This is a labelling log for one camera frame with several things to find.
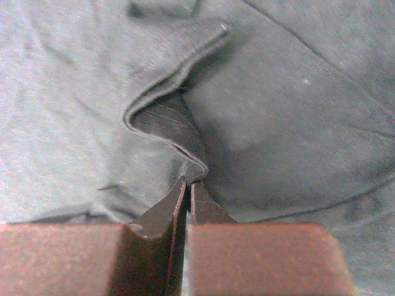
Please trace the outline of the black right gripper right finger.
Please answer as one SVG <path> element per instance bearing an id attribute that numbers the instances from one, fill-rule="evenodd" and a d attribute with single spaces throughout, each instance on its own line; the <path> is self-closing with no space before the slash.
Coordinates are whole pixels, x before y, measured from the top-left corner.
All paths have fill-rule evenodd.
<path id="1" fill-rule="evenodd" d="M 341 247 L 317 223 L 238 223 L 191 187 L 191 295 L 355 295 Z"/>

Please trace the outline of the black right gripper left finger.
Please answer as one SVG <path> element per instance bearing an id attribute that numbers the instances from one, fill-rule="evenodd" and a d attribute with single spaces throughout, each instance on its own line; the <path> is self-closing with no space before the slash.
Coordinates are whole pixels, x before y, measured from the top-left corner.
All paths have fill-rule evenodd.
<path id="1" fill-rule="evenodd" d="M 2 295 L 180 295 L 186 182 L 129 224 L 1 226 Z"/>

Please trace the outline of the black t shirt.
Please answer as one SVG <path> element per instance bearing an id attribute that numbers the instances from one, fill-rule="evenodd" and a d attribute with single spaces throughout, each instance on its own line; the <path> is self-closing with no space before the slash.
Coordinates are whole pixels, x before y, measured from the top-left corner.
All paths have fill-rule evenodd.
<path id="1" fill-rule="evenodd" d="M 3 223 L 127 223 L 181 176 L 393 295 L 394 2 L 1 2 Z"/>

